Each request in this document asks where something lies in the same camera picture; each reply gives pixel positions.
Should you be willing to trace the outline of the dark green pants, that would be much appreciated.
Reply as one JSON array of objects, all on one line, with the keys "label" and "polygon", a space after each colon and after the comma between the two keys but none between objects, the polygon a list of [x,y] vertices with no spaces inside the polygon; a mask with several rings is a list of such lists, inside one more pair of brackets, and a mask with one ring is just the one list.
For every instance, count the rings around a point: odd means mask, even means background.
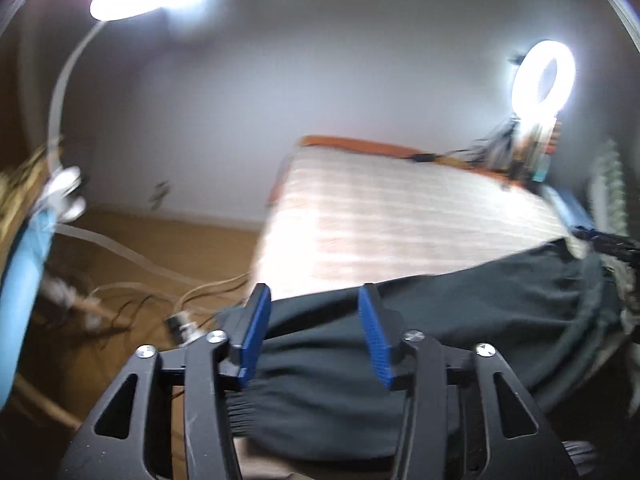
[{"label": "dark green pants", "polygon": [[[577,259],[564,240],[378,292],[441,344],[495,346],[544,411],[584,378],[623,310],[600,258]],[[235,437],[293,460],[393,455],[404,397],[375,377],[357,300],[348,288],[273,303],[255,377],[228,400]]]}]

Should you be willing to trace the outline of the orange bed sheet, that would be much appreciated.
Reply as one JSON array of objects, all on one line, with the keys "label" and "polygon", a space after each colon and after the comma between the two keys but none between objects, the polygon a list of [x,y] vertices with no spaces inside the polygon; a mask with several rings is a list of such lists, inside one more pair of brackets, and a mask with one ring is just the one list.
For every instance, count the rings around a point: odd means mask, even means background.
[{"label": "orange bed sheet", "polygon": [[469,162],[462,162],[449,155],[435,155],[432,153],[419,153],[414,148],[396,144],[386,144],[381,142],[342,138],[341,136],[304,136],[298,142],[299,148],[328,148],[349,152],[363,156],[381,156],[392,159],[408,160],[408,162],[424,162],[436,166],[450,167],[454,170],[472,174],[472,180],[480,177],[482,181],[491,181],[492,186],[509,192],[512,188],[525,190],[525,184],[518,181],[509,180],[503,172],[489,171],[486,168],[474,167]]}]

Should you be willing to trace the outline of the checkered beige bed blanket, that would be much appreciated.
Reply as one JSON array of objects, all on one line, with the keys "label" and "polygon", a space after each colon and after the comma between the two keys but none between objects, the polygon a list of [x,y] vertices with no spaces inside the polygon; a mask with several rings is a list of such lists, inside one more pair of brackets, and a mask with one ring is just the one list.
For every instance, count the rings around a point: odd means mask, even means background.
[{"label": "checkered beige bed blanket", "polygon": [[260,234],[251,285],[276,299],[438,275],[565,240],[541,197],[434,162],[306,146],[293,155]]}]

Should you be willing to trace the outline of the blue chair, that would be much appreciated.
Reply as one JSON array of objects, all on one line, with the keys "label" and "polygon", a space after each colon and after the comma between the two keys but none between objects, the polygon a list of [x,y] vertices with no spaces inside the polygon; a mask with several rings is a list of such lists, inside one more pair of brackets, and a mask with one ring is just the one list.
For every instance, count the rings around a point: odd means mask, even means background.
[{"label": "blue chair", "polygon": [[9,399],[29,318],[54,235],[55,214],[37,212],[26,220],[11,247],[1,279],[1,408]]}]

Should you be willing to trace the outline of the green white patterned pillow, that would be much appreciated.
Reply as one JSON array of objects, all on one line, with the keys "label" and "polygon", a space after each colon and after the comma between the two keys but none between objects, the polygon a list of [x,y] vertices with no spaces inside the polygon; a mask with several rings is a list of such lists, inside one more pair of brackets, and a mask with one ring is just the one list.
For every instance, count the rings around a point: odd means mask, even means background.
[{"label": "green white patterned pillow", "polygon": [[628,236],[628,214],[623,164],[617,144],[606,138],[590,170],[587,197],[599,231]]}]

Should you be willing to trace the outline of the colourful floral fabric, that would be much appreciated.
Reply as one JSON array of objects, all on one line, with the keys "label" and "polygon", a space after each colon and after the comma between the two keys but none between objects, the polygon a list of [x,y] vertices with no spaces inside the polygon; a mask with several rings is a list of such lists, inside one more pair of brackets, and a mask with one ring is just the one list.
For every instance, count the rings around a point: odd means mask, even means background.
[{"label": "colourful floral fabric", "polygon": [[522,188],[534,188],[547,179],[552,156],[561,134],[562,122],[551,118],[536,126],[518,141],[514,150],[508,179]]}]

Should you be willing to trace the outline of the folded blue jeans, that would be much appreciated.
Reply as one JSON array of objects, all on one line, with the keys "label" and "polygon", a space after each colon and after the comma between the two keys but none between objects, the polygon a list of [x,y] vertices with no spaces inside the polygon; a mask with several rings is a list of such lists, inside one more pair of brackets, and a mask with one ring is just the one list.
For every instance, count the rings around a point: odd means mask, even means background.
[{"label": "folded blue jeans", "polygon": [[542,184],[539,195],[552,207],[571,236],[589,242],[596,227],[584,206],[567,188]]}]

